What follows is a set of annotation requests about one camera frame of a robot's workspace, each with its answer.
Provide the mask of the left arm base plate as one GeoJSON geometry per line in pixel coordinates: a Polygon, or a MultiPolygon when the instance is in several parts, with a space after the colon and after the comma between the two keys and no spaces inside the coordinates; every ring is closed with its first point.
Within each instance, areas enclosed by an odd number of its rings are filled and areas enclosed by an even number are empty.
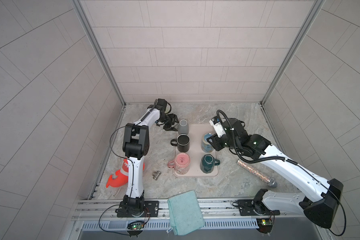
{"type": "Polygon", "coordinates": [[[139,210],[131,209],[123,206],[120,202],[119,208],[115,210],[118,218],[142,218],[145,216],[157,217],[159,212],[159,201],[145,201],[139,210]]]}

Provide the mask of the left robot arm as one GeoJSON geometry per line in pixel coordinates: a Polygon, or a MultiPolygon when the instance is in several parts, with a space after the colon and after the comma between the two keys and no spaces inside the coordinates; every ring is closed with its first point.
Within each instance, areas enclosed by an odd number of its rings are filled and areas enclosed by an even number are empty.
{"type": "Polygon", "coordinates": [[[156,99],[139,120],[124,126],[122,150],[129,168],[128,188],[118,210],[124,215],[139,217],[145,212],[143,167],[150,148],[149,129],[156,124],[165,131],[176,132],[180,121],[171,110],[172,106],[166,100],[156,99]]]}

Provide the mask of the grey mug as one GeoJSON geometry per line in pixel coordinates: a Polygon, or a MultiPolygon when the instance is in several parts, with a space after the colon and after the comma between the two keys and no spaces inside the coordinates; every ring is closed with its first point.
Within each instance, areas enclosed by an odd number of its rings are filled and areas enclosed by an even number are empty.
{"type": "Polygon", "coordinates": [[[178,134],[179,135],[188,135],[189,134],[189,124],[187,120],[180,120],[178,125],[178,134]]]}

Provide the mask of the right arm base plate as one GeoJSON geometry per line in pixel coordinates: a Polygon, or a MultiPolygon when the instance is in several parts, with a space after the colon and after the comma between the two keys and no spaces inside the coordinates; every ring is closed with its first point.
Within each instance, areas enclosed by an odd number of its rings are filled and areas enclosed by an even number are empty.
{"type": "Polygon", "coordinates": [[[239,209],[241,216],[279,216],[279,210],[269,210],[261,201],[254,200],[237,200],[232,203],[232,206],[239,209]]]}

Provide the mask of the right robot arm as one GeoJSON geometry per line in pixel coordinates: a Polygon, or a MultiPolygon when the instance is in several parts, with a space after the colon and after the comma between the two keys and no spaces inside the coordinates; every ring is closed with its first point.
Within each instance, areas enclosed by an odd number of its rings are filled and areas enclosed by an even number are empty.
{"type": "Polygon", "coordinates": [[[235,118],[226,121],[218,116],[210,120],[215,134],[207,139],[216,151],[233,150],[247,164],[261,163],[292,183],[298,193],[277,193],[261,189],[253,198],[250,208],[257,215],[285,211],[305,215],[315,225],[330,229],[344,185],[337,179],[327,180],[307,170],[282,153],[261,135],[249,135],[243,122],[235,118]]]}

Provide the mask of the light green mug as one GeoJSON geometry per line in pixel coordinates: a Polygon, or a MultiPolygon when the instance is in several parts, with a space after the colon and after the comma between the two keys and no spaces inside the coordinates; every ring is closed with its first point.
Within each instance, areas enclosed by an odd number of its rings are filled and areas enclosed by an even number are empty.
{"type": "Polygon", "coordinates": [[[167,103],[167,107],[166,107],[166,110],[165,110],[165,114],[169,114],[170,112],[172,111],[172,106],[170,103],[167,103]]]}

